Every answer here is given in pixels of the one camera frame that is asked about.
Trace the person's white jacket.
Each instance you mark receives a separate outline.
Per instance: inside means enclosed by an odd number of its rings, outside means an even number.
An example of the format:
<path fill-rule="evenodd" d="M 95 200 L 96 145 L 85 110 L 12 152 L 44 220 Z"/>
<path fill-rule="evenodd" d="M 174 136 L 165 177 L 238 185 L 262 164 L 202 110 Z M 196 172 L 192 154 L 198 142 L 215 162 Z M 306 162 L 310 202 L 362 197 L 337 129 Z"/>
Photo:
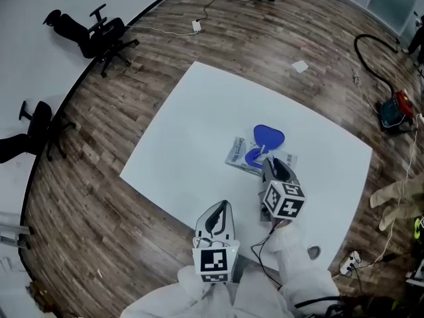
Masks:
<path fill-rule="evenodd" d="M 240 282 L 225 284 L 230 299 L 190 299 L 178 282 L 158 288 L 123 310 L 120 318 L 294 318 L 283 296 L 262 272 L 245 269 Z"/>

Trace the white table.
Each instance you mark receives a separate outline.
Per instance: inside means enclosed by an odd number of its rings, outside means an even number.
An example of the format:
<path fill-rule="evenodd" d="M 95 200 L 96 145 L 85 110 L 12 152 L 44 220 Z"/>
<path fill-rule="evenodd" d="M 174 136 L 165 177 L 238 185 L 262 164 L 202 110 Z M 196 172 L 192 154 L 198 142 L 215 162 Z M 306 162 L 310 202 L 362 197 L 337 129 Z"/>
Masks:
<path fill-rule="evenodd" d="M 253 139 L 256 125 L 285 135 L 297 156 L 294 171 L 307 202 L 298 217 L 305 247 L 321 248 L 328 268 L 356 213 L 371 148 L 332 121 L 266 87 L 196 62 L 161 106 L 128 159 L 121 178 L 189 227 L 221 200 L 233 209 L 240 254 L 270 225 L 260 221 L 260 178 L 225 159 L 236 137 Z"/>

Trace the black office chair with headrest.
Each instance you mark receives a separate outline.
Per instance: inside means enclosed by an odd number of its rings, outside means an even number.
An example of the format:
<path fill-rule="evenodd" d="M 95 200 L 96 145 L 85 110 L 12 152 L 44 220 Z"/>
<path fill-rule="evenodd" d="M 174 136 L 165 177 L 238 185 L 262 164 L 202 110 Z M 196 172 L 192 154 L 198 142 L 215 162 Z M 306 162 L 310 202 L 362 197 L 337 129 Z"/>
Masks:
<path fill-rule="evenodd" d="M 138 46 L 139 41 L 134 39 L 123 42 L 121 38 L 125 34 L 126 26 L 120 18 L 114 18 L 111 21 L 108 21 L 106 17 L 103 18 L 101 10 L 104 7 L 106 4 L 100 5 L 89 14 L 97 20 L 90 28 L 84 27 L 58 9 L 50 12 L 43 23 L 52 27 L 56 34 L 75 42 L 84 58 L 103 62 L 101 76 L 106 78 L 106 70 L 113 58 L 118 58 L 130 66 L 130 61 L 121 55 L 121 50 L 132 44 Z"/>

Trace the person's left forearm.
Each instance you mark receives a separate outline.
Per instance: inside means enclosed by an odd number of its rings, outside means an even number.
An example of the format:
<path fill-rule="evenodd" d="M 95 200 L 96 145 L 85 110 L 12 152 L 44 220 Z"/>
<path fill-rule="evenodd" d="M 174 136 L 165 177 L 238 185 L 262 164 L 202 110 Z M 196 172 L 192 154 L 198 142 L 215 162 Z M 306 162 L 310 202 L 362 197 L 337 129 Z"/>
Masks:
<path fill-rule="evenodd" d="M 205 283 L 195 272 L 194 266 L 185 266 L 178 271 L 178 283 L 190 299 L 201 301 L 212 295 L 219 299 L 230 299 L 227 286 L 221 282 Z"/>

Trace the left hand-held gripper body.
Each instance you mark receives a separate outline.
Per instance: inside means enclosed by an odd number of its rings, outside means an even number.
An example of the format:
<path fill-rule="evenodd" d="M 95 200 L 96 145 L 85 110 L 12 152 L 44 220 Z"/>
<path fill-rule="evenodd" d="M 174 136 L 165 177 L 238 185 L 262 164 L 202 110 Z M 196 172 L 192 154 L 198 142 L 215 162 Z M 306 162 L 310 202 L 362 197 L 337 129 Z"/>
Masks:
<path fill-rule="evenodd" d="M 232 282 L 239 248 L 237 240 L 195 237 L 192 248 L 195 273 L 206 284 Z"/>

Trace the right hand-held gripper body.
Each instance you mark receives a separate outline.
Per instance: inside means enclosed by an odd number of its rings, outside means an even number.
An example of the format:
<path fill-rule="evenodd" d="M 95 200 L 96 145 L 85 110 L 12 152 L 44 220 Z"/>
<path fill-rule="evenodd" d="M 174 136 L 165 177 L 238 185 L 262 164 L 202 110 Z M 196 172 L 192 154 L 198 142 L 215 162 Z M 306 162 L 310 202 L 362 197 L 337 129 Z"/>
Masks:
<path fill-rule="evenodd" d="M 306 204 L 306 194 L 297 180 L 261 182 L 258 196 L 262 222 L 294 220 Z"/>

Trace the red and green vacuum cleaner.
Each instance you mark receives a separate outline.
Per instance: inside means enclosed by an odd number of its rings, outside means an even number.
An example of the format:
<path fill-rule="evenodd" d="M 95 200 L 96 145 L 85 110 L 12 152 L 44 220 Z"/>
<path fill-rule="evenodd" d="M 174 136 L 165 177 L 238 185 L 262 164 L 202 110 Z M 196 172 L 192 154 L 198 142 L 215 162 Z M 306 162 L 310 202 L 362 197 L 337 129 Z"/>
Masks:
<path fill-rule="evenodd" d="M 397 91 L 386 101 L 377 102 L 376 110 L 382 132 L 395 136 L 413 131 L 413 104 L 406 92 Z"/>

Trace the person's right forearm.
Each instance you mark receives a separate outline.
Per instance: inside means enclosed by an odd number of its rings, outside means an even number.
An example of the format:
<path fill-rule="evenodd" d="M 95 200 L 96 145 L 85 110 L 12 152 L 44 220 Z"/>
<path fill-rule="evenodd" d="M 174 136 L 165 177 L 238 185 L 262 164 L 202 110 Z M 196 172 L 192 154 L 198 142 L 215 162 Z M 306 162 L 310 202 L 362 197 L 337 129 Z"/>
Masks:
<path fill-rule="evenodd" d="M 324 315 L 330 306 L 341 303 L 330 271 L 310 259 L 298 225 L 283 220 L 266 246 L 276 257 L 280 292 L 291 309 L 303 315 Z"/>

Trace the grey metal bracket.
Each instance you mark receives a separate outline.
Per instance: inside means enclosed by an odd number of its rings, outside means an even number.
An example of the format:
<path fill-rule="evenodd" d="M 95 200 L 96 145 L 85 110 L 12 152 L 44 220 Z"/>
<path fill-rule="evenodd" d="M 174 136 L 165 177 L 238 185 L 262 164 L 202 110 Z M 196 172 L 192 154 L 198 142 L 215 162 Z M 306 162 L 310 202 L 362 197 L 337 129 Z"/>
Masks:
<path fill-rule="evenodd" d="M 14 213 L 0 211 L 0 244 L 29 250 L 30 245 L 21 238 L 34 234 L 32 227 L 18 225 L 17 219 L 20 217 Z"/>

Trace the wet wipes packet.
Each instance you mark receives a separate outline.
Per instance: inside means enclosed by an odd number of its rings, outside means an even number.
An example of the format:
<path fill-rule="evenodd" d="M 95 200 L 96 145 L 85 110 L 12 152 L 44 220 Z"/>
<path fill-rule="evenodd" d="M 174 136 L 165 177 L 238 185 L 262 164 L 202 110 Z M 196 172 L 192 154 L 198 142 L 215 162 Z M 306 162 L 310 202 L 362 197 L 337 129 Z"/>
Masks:
<path fill-rule="evenodd" d="M 252 140 L 242 137 L 235 138 L 225 163 L 257 176 L 262 174 L 262 162 L 265 158 L 269 158 L 271 161 L 278 158 L 290 168 L 295 168 L 297 156 L 282 150 L 284 141 L 283 132 L 266 125 L 256 125 L 253 129 Z M 262 145 L 266 147 L 263 155 L 258 160 L 253 160 L 254 149 L 260 148 Z"/>

